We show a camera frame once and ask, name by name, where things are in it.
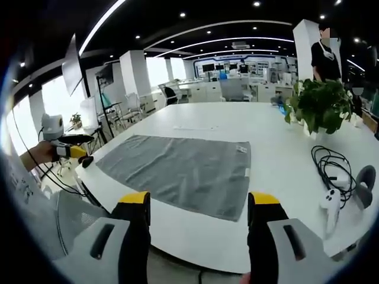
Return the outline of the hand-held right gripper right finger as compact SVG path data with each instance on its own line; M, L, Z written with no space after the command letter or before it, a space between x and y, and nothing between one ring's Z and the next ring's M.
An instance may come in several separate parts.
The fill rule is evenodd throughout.
M341 268L322 239L267 193L248 194L247 244L251 283L328 283Z

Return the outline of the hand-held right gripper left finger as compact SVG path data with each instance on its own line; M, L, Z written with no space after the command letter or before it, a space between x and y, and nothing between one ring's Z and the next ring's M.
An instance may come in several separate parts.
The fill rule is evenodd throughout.
M56 224L69 283L147 283L150 193L123 196L112 212L61 193Z

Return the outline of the person's left hand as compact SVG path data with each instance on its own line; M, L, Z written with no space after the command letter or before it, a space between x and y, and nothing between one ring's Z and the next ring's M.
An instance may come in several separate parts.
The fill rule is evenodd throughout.
M20 159L28 172L42 163L53 161L55 147L49 141L41 141L38 145L20 155Z

